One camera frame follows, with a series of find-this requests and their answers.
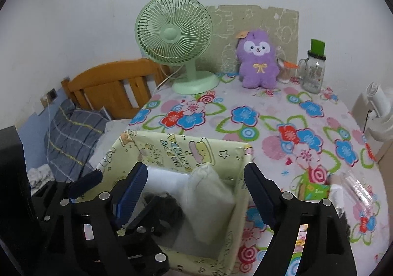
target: pillow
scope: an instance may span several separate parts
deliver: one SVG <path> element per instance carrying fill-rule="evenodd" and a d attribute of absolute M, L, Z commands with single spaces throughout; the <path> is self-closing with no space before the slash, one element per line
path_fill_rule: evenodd
<path fill-rule="evenodd" d="M 76 181 L 91 172 L 88 164 L 93 146 L 108 120 L 98 111 L 76 108 L 70 99 L 61 103 L 50 123 L 48 164 L 59 182 Z M 45 151 L 48 146 L 45 135 Z"/>

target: white wall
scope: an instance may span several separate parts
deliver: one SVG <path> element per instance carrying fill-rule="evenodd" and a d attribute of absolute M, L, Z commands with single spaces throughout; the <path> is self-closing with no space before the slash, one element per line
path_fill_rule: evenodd
<path fill-rule="evenodd" d="M 148 1 L 7 0 L 0 11 L 0 128 L 24 121 L 63 77 L 139 57 L 134 22 Z M 325 40 L 326 81 L 350 109 L 369 82 L 393 76 L 393 20 L 383 0 L 199 1 L 298 10 L 299 58 L 311 38 Z"/>

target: wooden headboard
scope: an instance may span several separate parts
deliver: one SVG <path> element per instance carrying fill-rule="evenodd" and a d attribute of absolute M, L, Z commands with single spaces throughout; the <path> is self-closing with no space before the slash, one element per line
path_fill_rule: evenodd
<path fill-rule="evenodd" d="M 168 67 L 163 69 L 168 74 Z M 61 85 L 67 96 L 83 109 L 91 110 L 90 104 L 94 110 L 104 106 L 115 119 L 132 119 L 151 97 L 145 78 L 148 75 L 154 75 L 156 85 L 165 79 L 157 63 L 141 58 L 92 67 L 72 81 L 65 78 Z M 131 105 L 123 80 L 129 81 L 138 106 Z"/>

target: table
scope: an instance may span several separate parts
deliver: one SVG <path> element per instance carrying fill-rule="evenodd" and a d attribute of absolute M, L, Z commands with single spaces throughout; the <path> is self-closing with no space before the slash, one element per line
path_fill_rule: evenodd
<path fill-rule="evenodd" d="M 217 76 L 219 85 L 203 94 L 161 89 L 128 128 L 248 142 L 264 176 L 294 195 L 305 180 L 321 184 L 329 174 L 350 169 L 375 200 L 364 211 L 345 195 L 357 272 L 369 275 L 388 248 L 388 204 L 374 155 L 347 107 L 331 88 L 310 94 L 296 78 L 266 90 L 243 88 L 236 74 Z M 296 273 L 305 234 L 299 233 L 287 276 Z M 271 238 L 251 201 L 233 273 L 252 275 Z"/>

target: red flower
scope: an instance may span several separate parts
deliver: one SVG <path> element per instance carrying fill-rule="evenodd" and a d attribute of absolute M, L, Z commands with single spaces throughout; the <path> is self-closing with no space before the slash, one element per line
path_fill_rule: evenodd
<path fill-rule="evenodd" d="M 309 181 L 311 183 L 326 184 L 327 170 L 319 165 L 316 169 L 309 167 Z"/>
<path fill-rule="evenodd" d="M 300 83 L 298 77 L 292 76 L 289 80 L 290 80 L 292 83 L 294 83 L 294 84 L 299 84 L 299 83 Z"/>
<path fill-rule="evenodd" d="M 373 153 L 373 151 L 371 150 L 371 146 L 369 143 L 366 143 L 366 149 L 367 149 L 367 154 L 369 155 L 369 157 L 376 162 L 377 160 L 375 159 L 375 155 Z"/>
<path fill-rule="evenodd" d="M 183 117 L 183 112 L 170 111 L 162 120 L 161 124 L 165 127 L 174 127 L 176 122 Z"/>
<path fill-rule="evenodd" d="M 292 125 L 280 125 L 278 131 L 281 133 L 281 139 L 285 142 L 299 143 L 299 138 L 296 135 L 296 129 Z"/>
<path fill-rule="evenodd" d="M 203 102 L 205 104 L 210 103 L 213 101 L 214 96 L 212 95 L 202 95 L 199 99 L 198 102 Z"/>
<path fill-rule="evenodd" d="M 245 247 L 244 245 L 239 248 L 237 252 L 237 257 L 243 264 L 252 264 L 257 260 L 258 250 L 253 247 Z"/>
<path fill-rule="evenodd" d="M 361 217 L 360 218 L 360 226 L 359 226 L 359 231 L 362 234 L 366 234 L 367 233 L 367 223 L 368 223 L 368 218 L 367 217 Z"/>

